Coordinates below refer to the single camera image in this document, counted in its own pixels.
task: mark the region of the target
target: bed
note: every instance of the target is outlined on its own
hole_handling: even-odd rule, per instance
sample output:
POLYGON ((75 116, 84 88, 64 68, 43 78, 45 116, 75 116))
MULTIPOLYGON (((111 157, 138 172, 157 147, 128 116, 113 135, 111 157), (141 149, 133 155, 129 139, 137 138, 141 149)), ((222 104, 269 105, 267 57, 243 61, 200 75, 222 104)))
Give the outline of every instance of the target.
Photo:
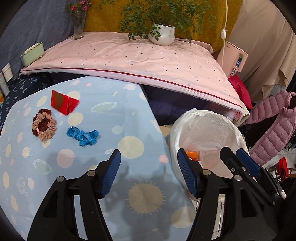
POLYGON ((45 51, 20 74, 68 72, 114 78, 197 97, 227 108, 236 122, 244 104, 212 57, 210 45, 177 39, 167 47, 125 33, 87 32, 45 51))
MULTIPOLYGON (((55 179, 80 177, 118 148, 122 161, 111 192, 100 205, 114 241, 186 240, 195 208, 176 179, 168 146, 138 84, 82 77, 45 88, 11 108, 1 132, 0 206, 26 240, 34 215, 55 179), (80 103, 62 115, 50 106, 54 89, 80 103), (33 117, 52 110, 54 137, 41 143, 32 134, 33 117), (80 147, 67 129, 99 132, 97 143, 80 147)), ((79 211, 79 198, 75 209, 79 211)), ((81 213, 80 237, 86 239, 81 213)))

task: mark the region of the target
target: white cable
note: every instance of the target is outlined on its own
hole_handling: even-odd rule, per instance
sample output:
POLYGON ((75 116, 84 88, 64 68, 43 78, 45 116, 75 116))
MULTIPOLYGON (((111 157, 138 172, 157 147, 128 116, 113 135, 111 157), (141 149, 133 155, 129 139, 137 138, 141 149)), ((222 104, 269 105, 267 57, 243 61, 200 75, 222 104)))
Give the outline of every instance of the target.
POLYGON ((223 62, 224 62, 224 50, 225 50, 225 39, 226 39, 226 24, 227 24, 227 18, 228 18, 228 2, 226 1, 226 17, 225 17, 225 24, 224 28, 221 31, 221 38, 223 39, 223 52, 222 52, 222 64, 221 68, 223 68, 223 62))
POLYGON ((226 18, 225 18, 225 25, 224 25, 224 29, 226 29, 226 24, 227 24, 227 17, 228 17, 228 3, 226 0, 226 18))
POLYGON ((223 69, 223 62, 224 62, 224 50, 225 50, 225 39, 223 40, 223 52, 222 52, 222 64, 221 64, 222 69, 223 69))

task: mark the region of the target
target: scrunchie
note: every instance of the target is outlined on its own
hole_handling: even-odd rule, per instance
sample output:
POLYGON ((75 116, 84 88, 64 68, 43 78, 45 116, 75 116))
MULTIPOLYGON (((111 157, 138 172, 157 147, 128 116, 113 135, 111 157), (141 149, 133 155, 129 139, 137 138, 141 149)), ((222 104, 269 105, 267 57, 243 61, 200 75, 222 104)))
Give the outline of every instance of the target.
POLYGON ((84 147, 85 145, 93 145, 96 143, 96 137, 99 135, 97 130, 92 132, 85 132, 79 130, 77 127, 70 127, 67 130, 67 136, 73 137, 79 141, 79 145, 84 147))
POLYGON ((51 139, 56 131, 56 120, 52 118, 51 111, 41 109, 33 118, 32 132, 42 142, 51 139))

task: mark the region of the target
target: white container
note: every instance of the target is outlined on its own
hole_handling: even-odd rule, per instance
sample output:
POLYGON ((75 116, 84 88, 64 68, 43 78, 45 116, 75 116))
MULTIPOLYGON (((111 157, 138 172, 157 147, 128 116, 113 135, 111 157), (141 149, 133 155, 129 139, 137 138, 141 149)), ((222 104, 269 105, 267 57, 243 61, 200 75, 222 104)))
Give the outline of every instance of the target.
POLYGON ((168 46, 172 44, 175 40, 175 27, 172 26, 163 26, 159 24, 154 24, 154 26, 160 27, 158 29, 158 32, 161 34, 161 36, 158 38, 158 41, 149 34, 149 39, 152 43, 155 43, 157 45, 161 46, 168 46))
POLYGON ((2 90, 2 92, 3 92, 3 94, 4 94, 5 96, 7 96, 8 93, 9 93, 9 88, 8 88, 8 86, 7 86, 7 83, 6 83, 6 81, 5 81, 5 78, 4 78, 2 72, 0 72, 0 88, 1 88, 1 90, 2 90))
POLYGON ((219 177, 232 178, 233 174, 220 159, 220 151, 225 146, 234 153, 240 148, 249 153, 242 134, 226 117, 195 108, 185 112, 170 131, 172 167, 177 179, 187 187, 178 164, 177 153, 180 148, 199 151, 199 160, 204 169, 209 169, 219 177))
POLYGON ((3 72, 6 82, 10 81, 11 78, 13 77, 9 63, 2 69, 2 72, 3 72))

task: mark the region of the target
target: mint green box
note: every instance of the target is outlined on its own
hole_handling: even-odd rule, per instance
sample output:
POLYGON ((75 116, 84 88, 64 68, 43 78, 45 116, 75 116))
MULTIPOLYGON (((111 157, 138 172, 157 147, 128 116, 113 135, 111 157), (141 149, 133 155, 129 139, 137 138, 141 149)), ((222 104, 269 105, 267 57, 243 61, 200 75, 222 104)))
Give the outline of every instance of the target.
POLYGON ((27 49, 22 55, 21 60, 25 67, 29 66, 38 58, 44 55, 43 43, 38 43, 33 45, 31 48, 27 49))

